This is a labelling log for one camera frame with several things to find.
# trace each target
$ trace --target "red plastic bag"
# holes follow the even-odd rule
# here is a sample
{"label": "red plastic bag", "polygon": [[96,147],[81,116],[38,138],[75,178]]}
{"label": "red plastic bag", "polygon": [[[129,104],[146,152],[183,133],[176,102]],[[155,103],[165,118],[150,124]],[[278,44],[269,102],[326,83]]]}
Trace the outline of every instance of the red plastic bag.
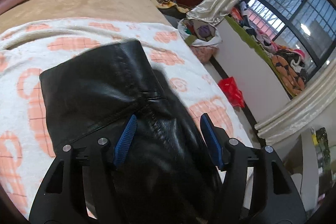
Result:
{"label": "red plastic bag", "polygon": [[218,82],[218,86],[224,92],[232,106],[245,107],[243,93],[238,89],[233,77],[222,79]]}

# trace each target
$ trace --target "metal screw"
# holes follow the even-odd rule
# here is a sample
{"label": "metal screw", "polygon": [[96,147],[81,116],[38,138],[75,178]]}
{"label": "metal screw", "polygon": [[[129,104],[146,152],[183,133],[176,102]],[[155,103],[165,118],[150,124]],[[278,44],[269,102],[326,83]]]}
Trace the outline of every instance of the metal screw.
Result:
{"label": "metal screw", "polygon": [[68,152],[70,150],[71,150],[71,145],[67,144],[67,145],[63,146],[63,151],[64,152]]}
{"label": "metal screw", "polygon": [[272,153],[274,149],[273,149],[273,147],[267,145],[267,146],[265,146],[265,150],[266,150],[266,152],[268,152],[268,153]]}
{"label": "metal screw", "polygon": [[229,139],[229,143],[230,143],[231,145],[237,145],[239,142],[238,142],[237,139],[232,138],[232,139]]}
{"label": "metal screw", "polygon": [[101,145],[104,145],[104,144],[106,144],[107,142],[108,142],[108,139],[107,139],[107,138],[100,138],[100,139],[98,140],[98,143],[101,144]]}

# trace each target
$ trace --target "window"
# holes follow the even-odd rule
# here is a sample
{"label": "window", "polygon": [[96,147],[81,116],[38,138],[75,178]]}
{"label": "window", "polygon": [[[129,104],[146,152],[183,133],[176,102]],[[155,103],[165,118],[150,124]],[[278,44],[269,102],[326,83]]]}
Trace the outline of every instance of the window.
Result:
{"label": "window", "polygon": [[328,0],[244,0],[249,19],[281,45],[305,53],[310,79],[336,46],[336,9]]}

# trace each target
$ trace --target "bed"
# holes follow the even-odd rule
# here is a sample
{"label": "bed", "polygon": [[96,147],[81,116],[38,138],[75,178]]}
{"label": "bed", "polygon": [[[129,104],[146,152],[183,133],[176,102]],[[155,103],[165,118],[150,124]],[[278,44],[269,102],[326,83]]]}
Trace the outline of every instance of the bed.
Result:
{"label": "bed", "polygon": [[198,126],[207,112],[252,146],[223,92],[150,0],[28,0],[0,22],[0,184],[26,218],[55,157],[39,74],[99,45],[138,39]]}

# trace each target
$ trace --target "window frame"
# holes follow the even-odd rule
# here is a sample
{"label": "window frame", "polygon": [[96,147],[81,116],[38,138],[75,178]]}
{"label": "window frame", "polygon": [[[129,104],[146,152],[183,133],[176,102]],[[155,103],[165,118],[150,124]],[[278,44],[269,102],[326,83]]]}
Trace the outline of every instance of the window frame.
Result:
{"label": "window frame", "polygon": [[[316,65],[316,68],[314,68],[313,71],[308,75],[308,81],[309,81],[318,72],[318,70],[325,64],[325,62],[328,60],[333,50],[336,48],[336,39],[333,40],[332,44],[325,52],[325,54],[323,54],[323,56],[319,58],[312,49],[312,47],[310,46],[310,44],[304,38],[304,36],[291,22],[296,17],[296,15],[301,11],[302,7],[307,3],[308,0],[302,0],[301,4],[298,6],[298,8],[290,17],[290,19],[287,19],[285,16],[283,16],[273,5],[268,3],[266,0],[257,0],[257,1],[259,1],[265,7],[267,7],[274,15],[276,15],[285,24],[285,26],[277,33],[277,35],[273,38],[273,40],[276,40],[286,28],[289,28],[293,32],[293,34],[297,37],[297,39],[301,42],[301,44],[305,47],[308,54],[311,56],[312,60]],[[327,1],[336,10],[336,6],[334,5],[334,3],[332,3],[330,0]]]}

